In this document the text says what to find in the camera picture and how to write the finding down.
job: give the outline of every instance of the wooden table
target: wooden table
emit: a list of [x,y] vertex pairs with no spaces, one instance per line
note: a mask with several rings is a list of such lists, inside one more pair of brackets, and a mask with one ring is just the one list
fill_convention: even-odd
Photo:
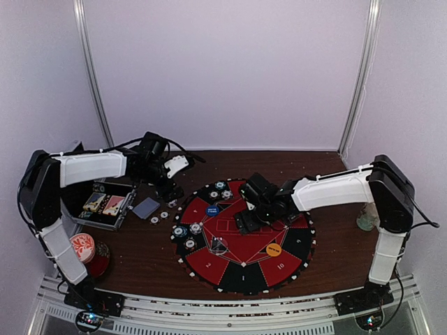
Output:
[[[206,164],[179,173],[175,180],[188,195],[205,184],[227,178],[248,178],[260,172],[281,185],[305,174],[345,170],[335,152],[203,151]],[[134,204],[152,194],[141,186]],[[361,204],[315,209],[311,212],[317,246],[313,260],[300,277],[279,290],[257,297],[218,293],[191,279],[179,266],[170,243],[172,219],[150,225],[130,212],[119,232],[86,227],[95,240],[104,241],[112,260],[98,287],[135,295],[178,299],[259,299],[333,292],[363,285],[372,262],[377,231],[363,232],[356,225]]]

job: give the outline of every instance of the circular game mat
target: circular game mat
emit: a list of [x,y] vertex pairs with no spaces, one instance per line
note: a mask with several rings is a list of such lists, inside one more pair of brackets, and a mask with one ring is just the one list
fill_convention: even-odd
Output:
[[186,199],[171,234],[178,262],[190,277],[219,292],[257,295],[294,281],[316,245],[309,214],[290,226],[281,221],[241,235],[234,214],[247,208],[238,188],[244,179],[206,185]]

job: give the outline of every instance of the black and white robotic arm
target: black and white robotic arm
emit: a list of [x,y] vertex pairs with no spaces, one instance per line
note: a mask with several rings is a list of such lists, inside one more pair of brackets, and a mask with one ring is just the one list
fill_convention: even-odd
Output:
[[414,187],[389,157],[380,155],[371,164],[354,170],[287,181],[281,187],[254,174],[239,192],[247,202],[247,209],[235,215],[242,234],[279,219],[291,222],[300,212],[319,207],[375,203],[380,219],[379,239],[367,284],[359,295],[351,297],[357,301],[350,303],[342,297],[340,306],[351,306],[339,312],[356,312],[357,308],[377,305],[386,296],[390,298],[388,282],[413,224]]
[[[127,148],[126,144],[132,142],[139,143]],[[129,177],[135,184],[155,186],[157,195],[166,202],[180,198],[183,190],[173,181],[173,177],[179,171],[191,168],[195,160],[204,160],[181,146],[183,155],[165,157],[164,151],[170,142],[178,145],[148,132],[140,139],[110,149],[65,154],[48,154],[38,150],[33,153],[19,185],[17,205],[47,257],[68,283],[71,303],[75,306],[94,309],[95,305],[105,306],[104,302],[110,300],[113,301],[109,304],[112,307],[106,306],[107,310],[101,312],[119,315],[122,304],[117,295],[98,295],[85,266],[75,254],[62,225],[61,189],[82,181]]]

